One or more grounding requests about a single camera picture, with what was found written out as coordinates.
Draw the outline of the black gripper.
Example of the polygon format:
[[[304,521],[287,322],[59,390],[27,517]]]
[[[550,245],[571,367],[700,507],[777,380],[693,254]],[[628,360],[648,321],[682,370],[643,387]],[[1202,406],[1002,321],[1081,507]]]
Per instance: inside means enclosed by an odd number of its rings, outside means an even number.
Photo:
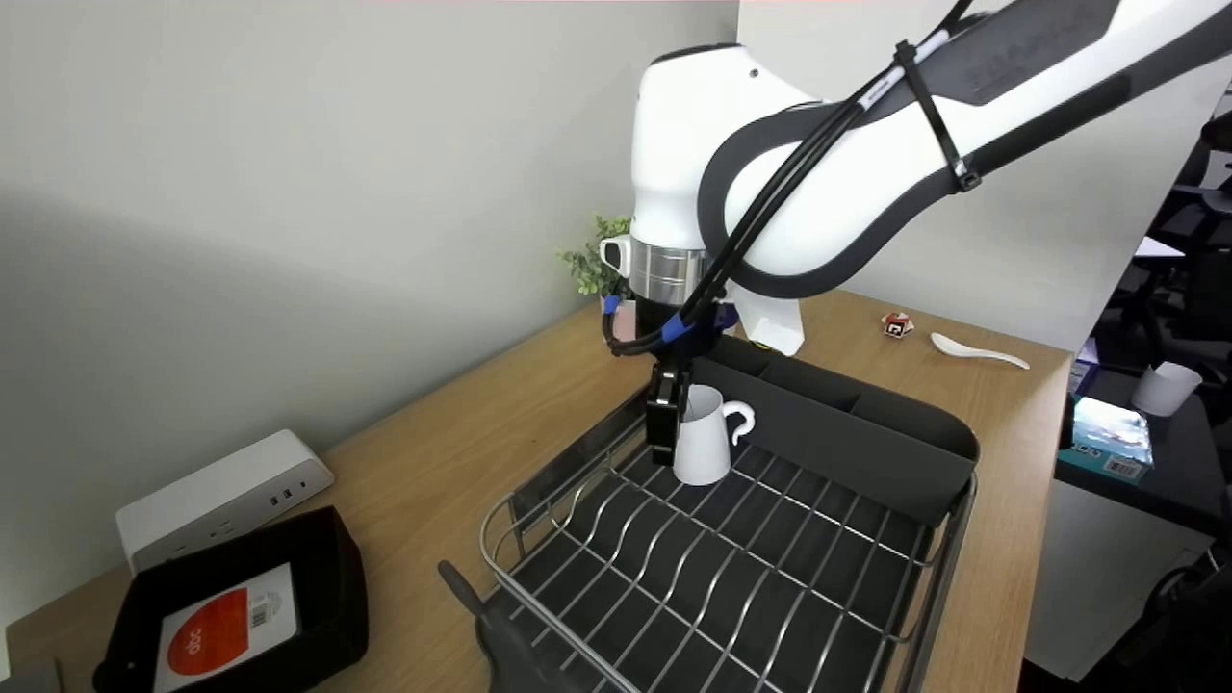
[[[670,313],[648,337],[619,340],[614,321],[640,316],[640,299],[605,294],[601,298],[601,337],[612,356],[655,356],[655,360],[696,360],[712,352],[735,322],[738,313],[730,304],[707,304],[696,321],[684,313]],[[659,361],[652,370],[648,390],[648,448],[659,467],[673,461],[673,434],[677,434],[677,406],[682,406],[682,376],[673,367]]]

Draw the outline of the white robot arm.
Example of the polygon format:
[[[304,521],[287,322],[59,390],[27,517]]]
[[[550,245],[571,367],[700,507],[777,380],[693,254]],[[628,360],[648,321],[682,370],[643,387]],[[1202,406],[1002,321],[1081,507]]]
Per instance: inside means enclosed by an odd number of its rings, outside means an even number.
[[[800,304],[849,281],[922,207],[1229,54],[1232,0],[954,4],[841,102],[811,102],[738,44],[648,67],[631,226],[608,245],[655,361],[648,444],[677,451],[693,360],[721,331],[791,356]]]

